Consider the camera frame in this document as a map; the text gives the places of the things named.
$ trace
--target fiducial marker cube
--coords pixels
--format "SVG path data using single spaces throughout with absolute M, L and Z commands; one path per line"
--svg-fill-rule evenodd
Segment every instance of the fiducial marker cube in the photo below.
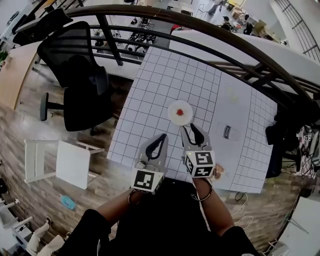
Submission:
M 132 168 L 131 188 L 154 195 L 165 178 L 165 173 Z
M 216 166 L 215 152 L 186 151 L 184 164 L 192 178 L 210 177 Z

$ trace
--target white grid paper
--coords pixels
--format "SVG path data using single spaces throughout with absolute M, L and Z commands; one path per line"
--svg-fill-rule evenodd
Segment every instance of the white grid paper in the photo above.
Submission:
M 196 60 L 149 47 L 123 106 L 107 158 L 132 167 L 140 145 L 154 135 L 166 133 L 169 138 L 166 177 L 192 182 L 181 160 L 180 127 L 169 121 L 168 106 L 176 100 L 188 102 L 193 109 L 192 122 L 209 132 L 221 75 L 220 70 Z M 230 171 L 232 185 L 225 189 L 260 192 L 272 151 L 272 147 L 266 145 L 265 127 L 271 124 L 276 107 L 276 103 L 252 89 L 243 157 L 237 170 Z

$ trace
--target white chair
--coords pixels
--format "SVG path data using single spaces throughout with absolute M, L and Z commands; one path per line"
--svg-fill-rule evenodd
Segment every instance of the white chair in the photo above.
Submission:
M 14 217 L 12 213 L 9 211 L 9 208 L 12 206 L 15 206 L 19 204 L 19 200 L 15 200 L 12 203 L 5 204 L 5 201 L 1 200 L 0 201 L 0 225 L 4 229 L 9 229 L 9 228 L 17 228 L 21 227 L 22 225 L 28 223 L 31 221 L 33 218 L 28 217 L 23 221 L 18 221 L 17 217 Z
M 103 148 L 82 142 L 70 144 L 62 140 L 25 140 L 25 182 L 31 183 L 52 176 L 86 189 L 88 176 L 97 177 L 89 173 L 90 156 L 105 151 Z M 45 174 L 46 145 L 57 144 L 56 170 Z
M 207 16 L 207 13 L 208 13 L 208 11 L 211 9 L 212 5 L 213 5 L 213 2 L 212 2 L 212 1 L 209 1 L 209 2 L 207 2 L 207 3 L 202 3 L 202 4 L 200 4 L 198 10 L 196 11 L 195 18 L 198 18 L 198 12 L 201 13 L 201 15 L 200 15 L 200 17 L 199 17 L 200 20 L 201 20 L 202 15 L 203 15 L 204 13 L 205 13 L 204 17 L 206 17 L 206 16 Z

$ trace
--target small paper label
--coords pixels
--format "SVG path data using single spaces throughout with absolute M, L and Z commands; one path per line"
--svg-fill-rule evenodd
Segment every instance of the small paper label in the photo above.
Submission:
M 230 129 L 231 127 L 229 125 L 226 125 L 224 128 L 224 133 L 223 133 L 223 137 L 225 139 L 229 139 L 229 133 L 230 133 Z

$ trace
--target human arm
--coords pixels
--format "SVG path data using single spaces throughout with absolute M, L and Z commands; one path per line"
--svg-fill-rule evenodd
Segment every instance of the human arm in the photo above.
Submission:
M 123 192 L 121 195 L 113 198 L 112 200 L 105 202 L 99 206 L 96 211 L 100 213 L 111 226 L 113 226 L 120 218 L 129 210 L 130 204 L 128 202 L 129 194 L 132 192 L 132 188 Z M 136 205 L 144 194 L 139 191 L 134 191 L 130 195 L 130 203 Z
M 97 255 L 99 240 L 102 247 L 106 246 L 109 242 L 111 227 L 129 210 L 130 192 L 132 189 L 102 204 L 96 210 L 86 210 L 58 255 Z M 130 203 L 136 205 L 142 196 L 141 192 L 133 192 Z
M 200 199 L 210 193 L 211 187 L 204 179 L 194 178 L 193 182 Z M 201 201 L 201 204 L 210 230 L 219 236 L 235 225 L 230 212 L 214 190 L 209 198 Z

